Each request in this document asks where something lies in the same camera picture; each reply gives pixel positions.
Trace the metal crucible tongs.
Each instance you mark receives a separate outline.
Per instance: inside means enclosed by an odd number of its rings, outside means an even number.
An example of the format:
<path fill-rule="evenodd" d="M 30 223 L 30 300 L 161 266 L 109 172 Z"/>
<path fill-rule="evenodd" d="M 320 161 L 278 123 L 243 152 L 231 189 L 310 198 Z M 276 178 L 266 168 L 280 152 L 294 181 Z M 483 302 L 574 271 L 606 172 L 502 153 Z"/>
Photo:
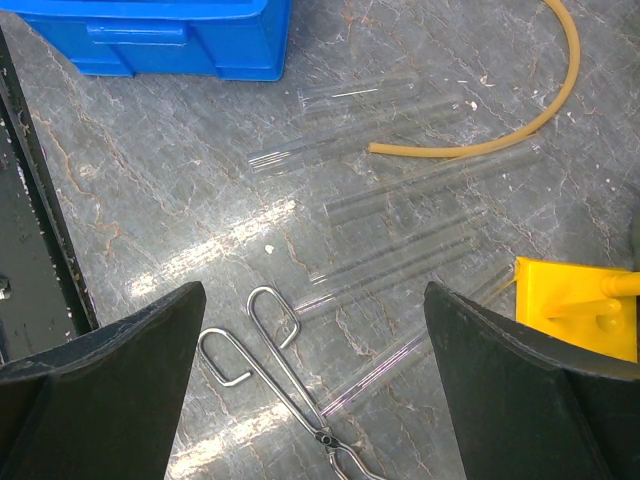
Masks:
<path fill-rule="evenodd" d="M 272 340 L 256 313 L 256 301 L 258 297 L 263 294 L 272 296 L 279 304 L 281 310 L 293 323 L 291 332 L 280 343 L 275 343 Z M 271 285 L 261 285 L 254 288 L 248 295 L 246 300 L 246 313 L 258 330 L 258 333 L 271 356 L 275 359 L 283 374 L 291 382 L 292 386 L 306 404 L 314 419 L 309 420 L 307 416 L 305 416 L 303 411 L 292 400 L 290 395 L 282 389 L 280 384 L 266 371 L 263 365 L 246 348 L 246 346 L 236 336 L 234 336 L 234 334 L 222 327 L 211 327 L 200 332 L 196 343 L 196 352 L 217 383 L 225 388 L 232 388 L 248 380 L 252 375 L 257 375 L 297 420 L 297 422 L 304 428 L 304 430 L 311 435 L 316 443 L 323 447 L 331 469 L 338 478 L 346 479 L 348 477 L 338 461 L 338 454 L 343 452 L 354 462 L 355 466 L 364 478 L 379 479 L 381 476 L 372 472 L 350 445 L 343 442 L 333 434 L 330 425 L 327 423 L 325 416 L 321 413 L 317 403 L 283 356 L 282 350 L 287 348 L 288 345 L 293 342 L 301 329 L 300 320 L 289 302 L 287 302 L 275 287 Z M 220 336 L 224 338 L 244 358 L 249 365 L 249 369 L 232 379 L 225 377 L 206 352 L 205 342 L 210 336 Z"/>

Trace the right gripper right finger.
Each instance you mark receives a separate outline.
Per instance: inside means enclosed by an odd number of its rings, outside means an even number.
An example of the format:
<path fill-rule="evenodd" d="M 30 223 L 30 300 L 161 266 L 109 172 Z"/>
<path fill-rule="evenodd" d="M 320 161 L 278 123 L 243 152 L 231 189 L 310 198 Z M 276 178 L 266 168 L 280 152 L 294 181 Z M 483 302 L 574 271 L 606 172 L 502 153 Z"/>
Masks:
<path fill-rule="evenodd" d="M 438 282 L 426 287 L 424 315 L 467 478 L 638 478 L 638 364 Z"/>

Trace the tan rubber tube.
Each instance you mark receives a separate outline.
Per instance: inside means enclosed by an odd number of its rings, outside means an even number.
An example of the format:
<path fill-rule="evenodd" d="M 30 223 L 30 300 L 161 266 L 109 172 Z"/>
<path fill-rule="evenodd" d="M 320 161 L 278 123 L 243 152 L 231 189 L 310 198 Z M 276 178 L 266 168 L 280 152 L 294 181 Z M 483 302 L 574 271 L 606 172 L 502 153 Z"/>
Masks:
<path fill-rule="evenodd" d="M 581 63 L 581 43 L 576 24 L 561 1 L 547 0 L 545 4 L 558 19 L 567 41 L 568 66 L 564 82 L 556 98 L 531 122 L 521 129 L 503 137 L 484 143 L 457 147 L 421 147 L 371 142 L 367 150 L 372 154 L 409 157 L 418 159 L 454 159 L 472 157 L 497 151 L 524 141 L 544 126 L 565 104 L 579 76 Z"/>

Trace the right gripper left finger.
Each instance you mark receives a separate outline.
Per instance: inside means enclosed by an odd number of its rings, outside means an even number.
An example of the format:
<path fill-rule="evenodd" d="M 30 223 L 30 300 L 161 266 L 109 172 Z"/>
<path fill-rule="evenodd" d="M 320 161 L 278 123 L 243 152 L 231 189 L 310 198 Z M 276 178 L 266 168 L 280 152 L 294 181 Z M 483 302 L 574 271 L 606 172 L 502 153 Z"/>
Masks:
<path fill-rule="evenodd" d="M 161 479 L 206 306 L 189 282 L 1 368 L 4 479 Z"/>

